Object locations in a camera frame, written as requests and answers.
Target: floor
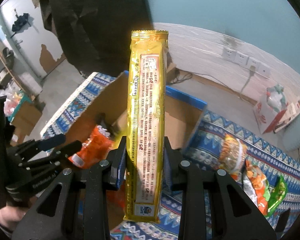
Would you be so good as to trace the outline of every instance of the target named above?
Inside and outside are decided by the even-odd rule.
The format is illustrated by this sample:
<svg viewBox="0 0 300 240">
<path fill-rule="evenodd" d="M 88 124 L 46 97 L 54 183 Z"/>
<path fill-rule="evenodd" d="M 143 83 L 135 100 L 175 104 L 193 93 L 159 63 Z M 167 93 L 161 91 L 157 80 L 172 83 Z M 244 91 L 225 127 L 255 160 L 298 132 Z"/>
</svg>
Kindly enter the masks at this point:
<svg viewBox="0 0 300 240">
<path fill-rule="evenodd" d="M 46 104 L 42 117 L 34 127 L 31 135 L 26 139 L 41 139 L 40 132 L 45 124 L 83 81 L 84 78 L 82 78 L 77 69 L 66 60 L 51 72 L 46 78 L 43 84 L 43 91 L 39 96 L 39 100 Z M 282 132 L 278 134 L 260 134 L 250 103 L 241 100 L 236 95 L 195 80 L 186 80 L 173 85 L 173 87 L 206 101 L 209 110 L 249 129 L 257 136 L 284 151 Z M 287 154 L 296 160 L 299 157 L 298 150 Z"/>
</svg>

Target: package crimped seal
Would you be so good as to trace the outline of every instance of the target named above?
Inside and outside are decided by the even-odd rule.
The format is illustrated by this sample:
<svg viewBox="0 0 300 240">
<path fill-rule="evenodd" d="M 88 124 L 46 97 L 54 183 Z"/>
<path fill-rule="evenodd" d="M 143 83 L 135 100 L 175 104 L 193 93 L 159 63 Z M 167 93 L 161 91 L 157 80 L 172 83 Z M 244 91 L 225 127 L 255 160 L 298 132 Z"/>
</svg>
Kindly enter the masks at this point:
<svg viewBox="0 0 300 240">
<path fill-rule="evenodd" d="M 167 31 L 133 31 L 127 107 L 126 220 L 159 222 Z"/>
</svg>

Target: white door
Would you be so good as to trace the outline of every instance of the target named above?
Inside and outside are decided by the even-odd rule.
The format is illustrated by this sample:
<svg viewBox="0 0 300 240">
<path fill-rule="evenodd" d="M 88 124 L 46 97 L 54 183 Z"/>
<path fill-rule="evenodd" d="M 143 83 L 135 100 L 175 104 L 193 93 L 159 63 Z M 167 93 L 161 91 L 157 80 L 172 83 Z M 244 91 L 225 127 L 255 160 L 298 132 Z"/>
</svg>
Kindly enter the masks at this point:
<svg viewBox="0 0 300 240">
<path fill-rule="evenodd" d="M 43 27 L 40 6 L 34 8 L 32 0 L 5 0 L 0 6 L 0 13 L 5 21 L 5 25 L 12 36 L 11 30 L 14 21 L 17 19 L 15 10 L 18 15 L 23 13 L 29 14 L 29 23 L 22 27 L 21 31 L 13 36 L 15 43 L 18 43 L 18 49 L 21 55 L 28 62 L 38 77 L 43 78 L 47 75 L 42 65 L 42 59 L 48 62 L 58 61 L 62 57 L 62 48 L 57 37 Z"/>
</svg>

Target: power outlet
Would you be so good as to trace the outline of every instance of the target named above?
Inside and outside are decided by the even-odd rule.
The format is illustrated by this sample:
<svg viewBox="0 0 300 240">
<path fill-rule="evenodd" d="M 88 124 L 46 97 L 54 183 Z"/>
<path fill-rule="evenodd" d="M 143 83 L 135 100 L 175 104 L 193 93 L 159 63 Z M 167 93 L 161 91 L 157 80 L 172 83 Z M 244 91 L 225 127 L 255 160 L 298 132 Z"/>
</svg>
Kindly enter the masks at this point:
<svg viewBox="0 0 300 240">
<path fill-rule="evenodd" d="M 270 67 L 266 64 L 260 63 L 257 73 L 266 78 L 270 77 Z"/>
<path fill-rule="evenodd" d="M 248 58 L 249 57 L 247 55 L 237 52 L 233 62 L 239 64 L 241 67 L 245 67 L 247 65 Z"/>
<path fill-rule="evenodd" d="M 248 62 L 247 62 L 247 64 L 246 64 L 246 68 L 248 68 L 248 69 L 251 69 L 251 67 L 255 67 L 255 72 L 258 72 L 258 68 L 259 68 L 259 66 L 260 66 L 260 62 L 259 61 L 257 61 L 255 58 L 253 58 L 253 57 L 249 57 L 248 58 Z"/>
<path fill-rule="evenodd" d="M 223 51 L 222 51 L 222 57 L 228 61 L 234 61 L 235 59 L 235 55 L 237 54 L 237 52 L 233 49 L 229 49 L 224 47 Z"/>
</svg>

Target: brown patch on door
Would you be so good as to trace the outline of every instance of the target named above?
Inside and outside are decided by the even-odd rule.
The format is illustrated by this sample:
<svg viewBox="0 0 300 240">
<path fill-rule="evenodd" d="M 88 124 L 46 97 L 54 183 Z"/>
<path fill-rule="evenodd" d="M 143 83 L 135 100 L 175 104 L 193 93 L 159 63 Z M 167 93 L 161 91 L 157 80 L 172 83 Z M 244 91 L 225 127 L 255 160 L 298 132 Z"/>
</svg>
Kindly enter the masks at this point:
<svg viewBox="0 0 300 240">
<path fill-rule="evenodd" d="M 52 70 L 54 70 L 65 59 L 66 56 L 64 53 L 62 53 L 59 59 L 54 60 L 50 51 L 47 50 L 47 46 L 41 44 L 41 55 L 40 55 L 39 62 L 43 67 L 44 71 L 47 72 L 47 74 L 49 74 Z"/>
</svg>

